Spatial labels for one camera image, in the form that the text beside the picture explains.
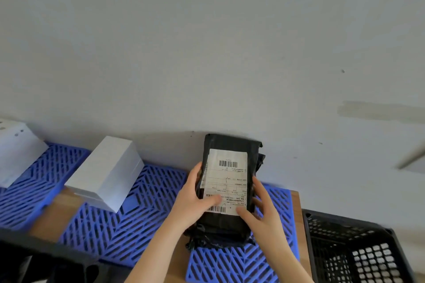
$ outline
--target gray patch on wall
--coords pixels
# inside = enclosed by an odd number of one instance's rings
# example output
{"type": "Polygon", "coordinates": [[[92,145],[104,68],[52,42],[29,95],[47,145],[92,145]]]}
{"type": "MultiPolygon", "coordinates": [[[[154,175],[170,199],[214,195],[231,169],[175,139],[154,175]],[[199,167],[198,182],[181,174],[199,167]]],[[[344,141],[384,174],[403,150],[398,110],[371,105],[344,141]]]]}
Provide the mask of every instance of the gray patch on wall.
{"type": "Polygon", "coordinates": [[[425,124],[425,108],[402,104],[344,101],[337,113],[340,117],[425,124]]]}

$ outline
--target blue plastic grate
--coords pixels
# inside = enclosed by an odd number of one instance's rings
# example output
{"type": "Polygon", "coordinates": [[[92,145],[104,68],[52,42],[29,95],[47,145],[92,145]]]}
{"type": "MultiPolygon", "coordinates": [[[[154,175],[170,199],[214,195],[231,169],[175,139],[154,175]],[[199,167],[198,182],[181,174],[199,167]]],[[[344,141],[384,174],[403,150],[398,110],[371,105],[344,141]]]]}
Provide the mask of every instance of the blue plastic grate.
{"type": "Polygon", "coordinates": [[[90,152],[47,143],[49,149],[9,188],[0,188],[0,227],[27,230],[90,152]]]}
{"type": "Polygon", "coordinates": [[[186,177],[185,171],[147,164],[116,214],[82,205],[60,243],[133,267],[171,211],[186,177]]]}
{"type": "MultiPolygon", "coordinates": [[[[291,191],[264,184],[279,212],[286,238],[295,257],[299,259],[297,233],[291,191]]],[[[202,283],[278,283],[278,277],[266,262],[258,245],[244,248],[198,248],[190,254],[187,282],[202,283]]]]}

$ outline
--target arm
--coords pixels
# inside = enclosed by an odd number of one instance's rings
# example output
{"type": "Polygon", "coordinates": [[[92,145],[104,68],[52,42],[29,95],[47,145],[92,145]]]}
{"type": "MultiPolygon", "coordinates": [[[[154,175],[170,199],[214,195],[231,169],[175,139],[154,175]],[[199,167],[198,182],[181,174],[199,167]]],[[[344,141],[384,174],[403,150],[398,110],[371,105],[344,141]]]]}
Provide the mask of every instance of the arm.
{"type": "Polygon", "coordinates": [[[221,202],[220,195],[205,199],[198,199],[196,196],[196,175],[201,165],[199,162],[189,173],[170,214],[155,233],[125,283],[162,283],[167,275],[171,255],[184,230],[196,222],[208,208],[221,202]]]}
{"type": "Polygon", "coordinates": [[[276,272],[281,283],[314,283],[300,262],[295,258],[286,241],[279,214],[261,182],[252,177],[254,190],[261,199],[254,198],[263,218],[238,207],[239,216],[248,224],[270,267],[276,272]]]}

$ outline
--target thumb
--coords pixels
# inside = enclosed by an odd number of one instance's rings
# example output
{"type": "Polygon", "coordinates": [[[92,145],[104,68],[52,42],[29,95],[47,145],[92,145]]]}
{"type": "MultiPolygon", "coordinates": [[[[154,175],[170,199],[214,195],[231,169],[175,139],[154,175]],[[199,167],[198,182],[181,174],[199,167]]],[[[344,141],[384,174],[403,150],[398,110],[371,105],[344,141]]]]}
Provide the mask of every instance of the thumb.
{"type": "Polygon", "coordinates": [[[202,206],[205,210],[210,208],[211,206],[218,205],[221,203],[221,196],[219,194],[214,196],[209,196],[201,200],[202,206]]]}
{"type": "Polygon", "coordinates": [[[254,231],[254,228],[257,224],[258,219],[255,218],[254,215],[252,215],[249,211],[247,211],[246,208],[243,208],[243,207],[237,207],[236,212],[238,213],[239,216],[241,216],[241,218],[245,221],[245,223],[247,223],[249,228],[252,231],[254,231]]]}

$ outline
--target black plastic mailer bag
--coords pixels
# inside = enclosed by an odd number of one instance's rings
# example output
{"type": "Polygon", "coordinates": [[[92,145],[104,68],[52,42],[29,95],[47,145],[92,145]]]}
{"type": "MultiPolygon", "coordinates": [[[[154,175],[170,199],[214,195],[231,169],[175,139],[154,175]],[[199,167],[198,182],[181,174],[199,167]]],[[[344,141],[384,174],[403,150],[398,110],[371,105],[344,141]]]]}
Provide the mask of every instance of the black plastic mailer bag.
{"type": "Polygon", "coordinates": [[[251,230],[237,215],[236,207],[254,211],[252,176],[262,165],[264,155],[258,153],[262,143],[221,134],[207,134],[200,180],[196,185],[199,198],[220,194],[222,202],[205,212],[185,234],[190,236],[188,248],[242,247],[252,243],[251,230]]]}

